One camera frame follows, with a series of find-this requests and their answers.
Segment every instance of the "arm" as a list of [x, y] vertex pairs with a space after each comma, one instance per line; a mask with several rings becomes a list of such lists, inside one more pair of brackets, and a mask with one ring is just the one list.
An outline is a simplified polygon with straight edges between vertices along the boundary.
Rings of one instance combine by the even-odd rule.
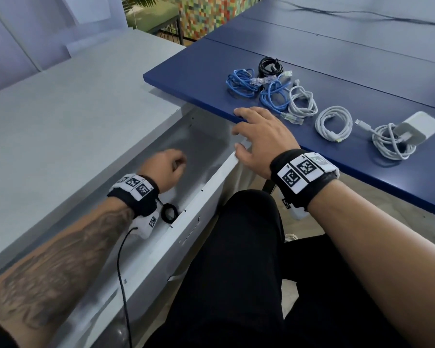
[[[252, 152], [236, 145], [236, 156], [269, 179], [274, 158], [300, 146], [265, 109], [235, 114], [248, 123], [238, 123], [233, 133], [253, 143]], [[435, 347], [435, 245], [337, 180], [314, 196], [308, 211], [388, 320], [411, 344]]]
[[[173, 171], [173, 162], [181, 162]], [[160, 193], [171, 189], [185, 169], [178, 150], [160, 152], [138, 174], [152, 178]], [[0, 325], [21, 348], [45, 347], [103, 267], [133, 211], [117, 198], [31, 252], [0, 276]]]

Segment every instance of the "black wristband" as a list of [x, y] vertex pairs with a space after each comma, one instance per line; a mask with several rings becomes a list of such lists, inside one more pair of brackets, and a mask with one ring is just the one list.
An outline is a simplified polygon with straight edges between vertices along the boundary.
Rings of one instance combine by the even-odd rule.
[[156, 199], [160, 194], [160, 189], [158, 185], [153, 181], [150, 177], [142, 176], [145, 178], [153, 187], [149, 193], [147, 193], [140, 201], [135, 200], [135, 198], [131, 195], [131, 193], [125, 191], [121, 188], [114, 188], [112, 191], [108, 193], [108, 197], [115, 197], [119, 200], [122, 200], [128, 207], [130, 207], [134, 212], [134, 218], [137, 216], [149, 216], [151, 215], [157, 208]]
[[298, 194], [295, 194], [277, 173], [283, 169], [286, 164], [290, 163], [290, 161], [307, 152], [308, 151], [303, 149], [289, 150], [278, 155], [270, 164], [271, 179], [280, 188], [285, 199], [290, 204], [293, 204], [294, 207], [303, 207], [305, 210], [317, 193], [329, 184], [330, 181], [337, 178], [335, 172], [324, 173], [319, 178], [309, 182]]

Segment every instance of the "tattooed forearm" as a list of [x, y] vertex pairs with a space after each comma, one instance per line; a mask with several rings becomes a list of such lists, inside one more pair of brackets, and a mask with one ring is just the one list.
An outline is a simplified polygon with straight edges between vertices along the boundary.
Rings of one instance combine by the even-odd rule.
[[20, 264], [0, 284], [0, 320], [19, 316], [31, 328], [64, 319], [98, 275], [130, 208], [109, 211]]

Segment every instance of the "forearm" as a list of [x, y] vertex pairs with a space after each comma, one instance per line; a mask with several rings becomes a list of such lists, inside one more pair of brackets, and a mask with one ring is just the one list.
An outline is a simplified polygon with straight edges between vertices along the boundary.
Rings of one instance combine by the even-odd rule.
[[308, 206], [390, 322], [419, 347], [435, 347], [435, 245], [340, 181]]
[[107, 198], [0, 276], [0, 324], [21, 348], [48, 344], [132, 219], [122, 201]]

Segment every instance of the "hand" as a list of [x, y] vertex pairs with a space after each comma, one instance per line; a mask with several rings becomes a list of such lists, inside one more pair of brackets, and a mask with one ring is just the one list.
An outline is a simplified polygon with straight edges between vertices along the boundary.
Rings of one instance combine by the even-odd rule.
[[179, 182], [186, 169], [187, 158], [176, 149], [158, 152], [149, 158], [137, 172], [138, 175], [150, 177], [158, 185], [159, 193], [167, 192]]
[[270, 180], [272, 160], [287, 150], [299, 149], [300, 145], [287, 127], [266, 109], [239, 108], [234, 113], [248, 123], [236, 124], [232, 134], [241, 134], [252, 143], [252, 152], [240, 143], [235, 144], [235, 156], [256, 174]]

